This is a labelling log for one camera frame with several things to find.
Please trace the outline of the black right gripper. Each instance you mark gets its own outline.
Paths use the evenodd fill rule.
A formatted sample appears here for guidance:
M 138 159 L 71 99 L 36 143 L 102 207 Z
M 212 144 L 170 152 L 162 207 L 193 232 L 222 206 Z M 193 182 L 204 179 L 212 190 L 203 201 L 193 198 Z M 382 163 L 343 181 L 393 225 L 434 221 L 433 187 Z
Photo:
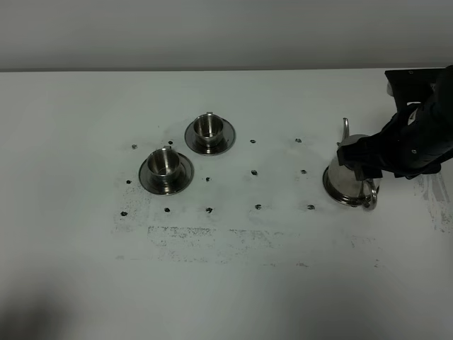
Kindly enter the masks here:
M 436 173 L 452 158 L 452 107 L 406 106 L 380 133 L 341 142 L 337 158 L 358 181 L 381 179 L 382 170 L 396 177 Z

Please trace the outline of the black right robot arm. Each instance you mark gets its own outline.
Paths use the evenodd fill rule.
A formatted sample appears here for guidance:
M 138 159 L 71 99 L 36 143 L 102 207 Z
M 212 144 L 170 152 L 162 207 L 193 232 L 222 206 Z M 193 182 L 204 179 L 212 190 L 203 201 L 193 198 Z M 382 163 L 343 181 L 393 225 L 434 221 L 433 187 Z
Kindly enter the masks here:
M 385 72 L 397 112 L 375 135 L 338 148 L 358 180 L 436 174 L 452 158 L 452 67 Z

